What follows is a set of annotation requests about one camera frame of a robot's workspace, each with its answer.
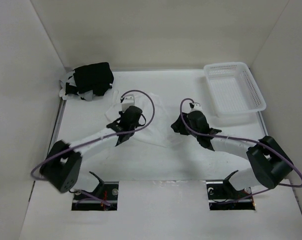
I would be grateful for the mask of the white tank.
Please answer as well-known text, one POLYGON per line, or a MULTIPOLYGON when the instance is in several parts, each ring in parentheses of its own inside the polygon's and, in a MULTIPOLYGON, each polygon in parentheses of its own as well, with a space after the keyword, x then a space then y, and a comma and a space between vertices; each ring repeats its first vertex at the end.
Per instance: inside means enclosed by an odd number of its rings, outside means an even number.
POLYGON ((75 71, 70 71, 59 80, 61 86, 59 97, 64 101, 74 97, 79 97, 81 100, 91 102, 94 97, 93 90, 80 93, 75 83, 74 74, 75 71))
MULTIPOLYGON (((135 105, 142 109, 142 113, 146 119, 141 119, 140 123, 149 122, 153 114, 150 99, 142 93, 134 93, 135 105)), ((134 134, 133 138, 137 141, 151 144, 159 147, 173 147, 181 143, 181 137, 174 133, 170 128, 174 118, 170 116, 170 112, 163 104, 161 98, 153 93, 148 94, 154 103, 154 118, 151 124, 142 131, 134 134)))

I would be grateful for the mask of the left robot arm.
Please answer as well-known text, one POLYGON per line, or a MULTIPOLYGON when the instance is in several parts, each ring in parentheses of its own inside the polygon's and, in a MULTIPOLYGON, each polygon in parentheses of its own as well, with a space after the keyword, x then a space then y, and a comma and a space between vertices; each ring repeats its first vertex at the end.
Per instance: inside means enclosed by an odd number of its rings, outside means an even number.
POLYGON ((40 174, 49 181, 60 193, 71 189, 86 191, 91 199, 98 199, 103 194, 101 179, 93 171, 84 171, 81 164, 99 152, 116 147, 127 141, 133 133, 116 135, 115 133, 133 131, 140 126, 142 110, 130 106, 120 113, 120 118, 108 124, 103 130, 75 141, 66 143, 57 141, 51 148, 47 158, 69 150, 40 167, 40 174))

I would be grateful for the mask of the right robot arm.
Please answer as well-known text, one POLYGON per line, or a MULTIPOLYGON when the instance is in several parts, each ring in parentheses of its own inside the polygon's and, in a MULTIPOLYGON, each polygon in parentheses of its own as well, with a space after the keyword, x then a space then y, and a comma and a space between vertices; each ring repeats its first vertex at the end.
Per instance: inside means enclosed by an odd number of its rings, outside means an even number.
POLYGON ((250 167, 236 170, 224 179, 222 190, 225 196, 234 198, 241 190, 249 187, 264 186, 274 189, 293 170, 286 161, 260 144, 229 137, 221 138, 221 130, 209 126, 204 114, 195 110, 182 113, 171 124, 175 133, 192 135, 201 147, 215 152, 224 152, 246 159, 250 167))

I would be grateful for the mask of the white tank top in pile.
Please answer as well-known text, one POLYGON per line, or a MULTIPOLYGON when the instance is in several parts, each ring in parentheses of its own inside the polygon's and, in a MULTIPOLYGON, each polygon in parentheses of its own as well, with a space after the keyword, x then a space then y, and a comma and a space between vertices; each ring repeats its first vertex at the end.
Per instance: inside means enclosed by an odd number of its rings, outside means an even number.
POLYGON ((74 97, 79 97, 81 100, 91 102, 94 97, 93 90, 80 93, 75 83, 74 74, 75 71, 70 71, 59 80, 61 86, 59 97, 64 101, 74 97))

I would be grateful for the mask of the white plastic basket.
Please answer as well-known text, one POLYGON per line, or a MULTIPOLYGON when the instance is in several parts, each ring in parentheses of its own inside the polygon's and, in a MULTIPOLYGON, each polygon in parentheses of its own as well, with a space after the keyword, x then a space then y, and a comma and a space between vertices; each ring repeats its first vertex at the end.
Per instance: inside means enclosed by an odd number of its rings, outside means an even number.
POLYGON ((203 70, 217 116, 228 118, 266 109, 264 97, 245 63, 214 63, 203 70))

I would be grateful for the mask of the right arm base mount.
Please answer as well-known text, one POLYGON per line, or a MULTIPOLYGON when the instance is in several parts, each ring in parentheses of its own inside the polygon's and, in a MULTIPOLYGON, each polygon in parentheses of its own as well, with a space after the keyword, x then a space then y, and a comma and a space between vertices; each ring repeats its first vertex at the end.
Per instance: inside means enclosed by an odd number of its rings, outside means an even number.
POLYGON ((252 196, 240 200, 250 195, 252 193, 251 189, 235 190, 230 184, 229 180, 236 172, 234 171, 225 179, 209 180, 206 182, 209 209, 211 211, 256 210, 252 196))

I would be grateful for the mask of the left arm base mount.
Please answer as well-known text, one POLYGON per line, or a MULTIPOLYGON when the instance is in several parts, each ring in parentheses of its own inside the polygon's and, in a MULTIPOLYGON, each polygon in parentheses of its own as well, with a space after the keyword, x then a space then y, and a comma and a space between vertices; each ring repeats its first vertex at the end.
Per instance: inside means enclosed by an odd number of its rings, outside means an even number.
POLYGON ((105 202, 110 203, 106 205, 99 200, 91 198, 85 194, 70 190, 73 194, 72 211, 117 211, 118 196, 119 196, 119 182, 118 181, 103 181, 98 175, 89 172, 95 180, 95 189, 87 191, 90 195, 95 196, 105 202))

